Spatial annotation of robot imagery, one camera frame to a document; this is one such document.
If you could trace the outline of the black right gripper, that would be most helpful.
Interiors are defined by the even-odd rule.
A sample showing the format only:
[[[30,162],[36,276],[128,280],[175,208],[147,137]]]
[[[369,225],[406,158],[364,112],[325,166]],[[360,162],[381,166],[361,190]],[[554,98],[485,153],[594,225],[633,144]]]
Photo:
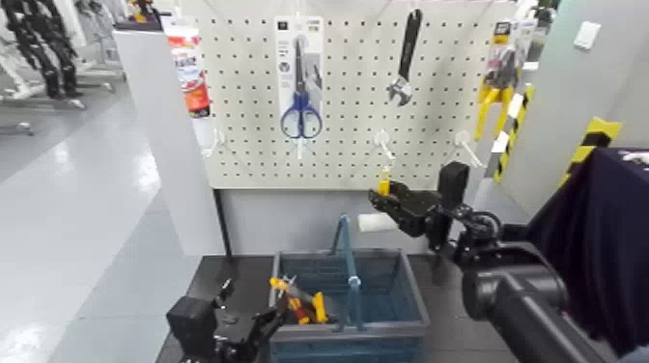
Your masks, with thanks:
[[[437,191],[412,190],[399,181],[390,182],[387,195],[370,189],[368,199],[376,210],[386,213],[401,232],[410,237],[424,235],[433,251],[440,250],[447,242],[453,224],[452,210],[458,205],[455,197]]]

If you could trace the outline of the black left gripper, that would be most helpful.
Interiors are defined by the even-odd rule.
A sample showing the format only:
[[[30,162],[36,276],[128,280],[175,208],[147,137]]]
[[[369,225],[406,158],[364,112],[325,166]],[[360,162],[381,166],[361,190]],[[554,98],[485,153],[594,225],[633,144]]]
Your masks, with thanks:
[[[216,306],[225,307],[234,293],[232,278],[227,279],[216,295]],[[286,308],[277,305],[264,312],[217,308],[217,328],[213,332],[213,362],[257,362],[261,347],[284,324]]]

